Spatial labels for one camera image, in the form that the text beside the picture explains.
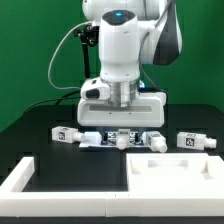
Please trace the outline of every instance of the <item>small white object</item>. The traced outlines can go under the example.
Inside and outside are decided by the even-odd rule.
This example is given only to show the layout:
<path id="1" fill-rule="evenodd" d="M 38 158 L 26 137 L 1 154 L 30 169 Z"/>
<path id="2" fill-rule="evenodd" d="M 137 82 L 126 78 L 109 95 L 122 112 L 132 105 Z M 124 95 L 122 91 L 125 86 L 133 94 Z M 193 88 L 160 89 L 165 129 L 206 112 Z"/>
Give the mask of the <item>small white object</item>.
<path id="1" fill-rule="evenodd" d="M 83 142 L 85 135 L 78 129 L 58 126 L 52 129 L 52 140 L 67 143 Z"/>
<path id="2" fill-rule="evenodd" d="M 124 150 L 129 148 L 130 143 L 130 129 L 119 129 L 117 133 L 117 148 Z"/>
<path id="3" fill-rule="evenodd" d="M 99 132 L 87 131 L 85 132 L 85 140 L 79 144 L 80 148 L 85 147 L 102 147 L 101 146 L 102 136 Z"/>
<path id="4" fill-rule="evenodd" d="M 205 134 L 180 132 L 177 135 L 177 147 L 199 149 L 216 148 L 217 140 L 206 138 Z"/>
<path id="5" fill-rule="evenodd" d="M 166 138 L 162 136 L 158 131 L 146 132 L 146 144 L 153 152 L 166 152 Z"/>

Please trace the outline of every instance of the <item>white block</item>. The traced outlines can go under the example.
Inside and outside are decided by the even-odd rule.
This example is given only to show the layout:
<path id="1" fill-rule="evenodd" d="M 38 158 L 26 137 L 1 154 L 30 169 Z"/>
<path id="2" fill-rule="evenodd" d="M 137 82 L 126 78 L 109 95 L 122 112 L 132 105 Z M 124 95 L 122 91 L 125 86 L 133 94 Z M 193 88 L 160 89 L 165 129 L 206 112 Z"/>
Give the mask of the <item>white block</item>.
<path id="1" fill-rule="evenodd" d="M 0 216 L 83 217 L 105 216 L 105 193 L 46 192 L 0 193 Z"/>
<path id="2" fill-rule="evenodd" d="M 106 193 L 106 217 L 139 216 L 140 201 L 129 192 Z"/>
<path id="3" fill-rule="evenodd" d="M 21 192 L 34 173 L 34 158 L 24 157 L 0 186 L 2 192 Z"/>

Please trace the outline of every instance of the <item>black cable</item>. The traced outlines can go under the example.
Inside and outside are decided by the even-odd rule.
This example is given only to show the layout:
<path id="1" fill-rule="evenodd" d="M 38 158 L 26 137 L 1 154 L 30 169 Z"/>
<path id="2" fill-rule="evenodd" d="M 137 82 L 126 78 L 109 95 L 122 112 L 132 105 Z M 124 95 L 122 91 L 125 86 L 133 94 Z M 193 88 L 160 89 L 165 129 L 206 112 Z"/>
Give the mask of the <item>black cable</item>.
<path id="1" fill-rule="evenodd" d="M 48 102 L 53 102 L 53 101 L 57 101 L 57 100 L 74 100 L 74 99 L 79 99 L 80 97 L 71 97 L 71 98 L 57 98 L 57 99 L 49 99 L 49 100 L 43 100 L 37 103 L 32 104 L 31 106 L 29 106 L 25 111 L 24 114 L 27 113 L 29 110 L 31 110 L 32 108 L 38 106 L 39 104 L 43 104 L 43 103 L 48 103 Z"/>
<path id="2" fill-rule="evenodd" d="M 67 93 L 67 94 L 65 94 L 64 96 L 62 96 L 59 100 L 57 100 L 57 102 L 55 103 L 55 105 L 59 105 L 63 100 L 65 100 L 66 98 L 68 98 L 68 97 L 70 97 L 70 96 L 72 96 L 72 95 L 75 95 L 75 94 L 78 94 L 78 93 L 80 93 L 80 90 L 74 90 L 74 91 L 72 91 L 72 92 L 70 92 L 70 93 Z"/>

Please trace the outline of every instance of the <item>black label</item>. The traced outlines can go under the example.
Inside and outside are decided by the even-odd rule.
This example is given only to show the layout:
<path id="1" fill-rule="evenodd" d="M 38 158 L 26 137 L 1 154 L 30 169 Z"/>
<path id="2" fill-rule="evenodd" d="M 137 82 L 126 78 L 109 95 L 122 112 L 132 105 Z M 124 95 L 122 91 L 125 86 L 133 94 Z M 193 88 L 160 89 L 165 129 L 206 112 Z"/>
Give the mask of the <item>black label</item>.
<path id="1" fill-rule="evenodd" d="M 60 140 L 65 140 L 65 133 L 64 132 L 59 132 L 59 139 Z"/>
<path id="2" fill-rule="evenodd" d="M 186 138 L 186 146 L 194 147 L 194 138 Z"/>

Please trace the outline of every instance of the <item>white foam tray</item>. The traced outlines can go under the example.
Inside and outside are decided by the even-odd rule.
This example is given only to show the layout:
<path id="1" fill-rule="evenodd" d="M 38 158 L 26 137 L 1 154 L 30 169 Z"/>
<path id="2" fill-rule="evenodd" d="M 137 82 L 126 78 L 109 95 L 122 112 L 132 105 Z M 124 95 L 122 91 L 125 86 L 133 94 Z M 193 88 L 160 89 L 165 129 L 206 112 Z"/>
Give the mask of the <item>white foam tray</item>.
<path id="1" fill-rule="evenodd" d="M 0 186 L 0 216 L 223 216 L 224 162 L 207 154 L 128 154 L 128 192 L 22 192 L 23 158 Z"/>

